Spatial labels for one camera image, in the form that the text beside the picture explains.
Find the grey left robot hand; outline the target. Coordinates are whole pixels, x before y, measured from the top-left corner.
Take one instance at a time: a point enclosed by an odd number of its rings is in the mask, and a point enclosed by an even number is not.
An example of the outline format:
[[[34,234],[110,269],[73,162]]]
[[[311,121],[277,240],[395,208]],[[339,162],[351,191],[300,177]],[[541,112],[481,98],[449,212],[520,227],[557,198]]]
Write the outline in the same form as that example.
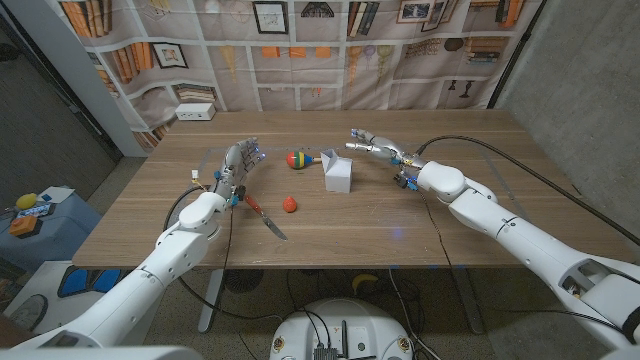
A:
[[[260,151],[258,139],[250,137],[228,148],[219,169],[220,177],[212,189],[213,193],[230,199],[234,191],[245,183],[248,173],[266,155]]]

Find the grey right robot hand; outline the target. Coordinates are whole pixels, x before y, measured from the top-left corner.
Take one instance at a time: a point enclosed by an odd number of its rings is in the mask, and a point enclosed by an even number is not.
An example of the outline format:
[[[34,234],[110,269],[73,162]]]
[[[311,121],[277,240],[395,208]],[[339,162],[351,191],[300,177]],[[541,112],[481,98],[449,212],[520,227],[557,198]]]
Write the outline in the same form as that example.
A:
[[[351,136],[355,142],[345,144],[346,149],[362,151],[397,165],[401,170],[421,171],[426,161],[419,155],[403,150],[392,140],[372,134],[364,129],[352,129]]]

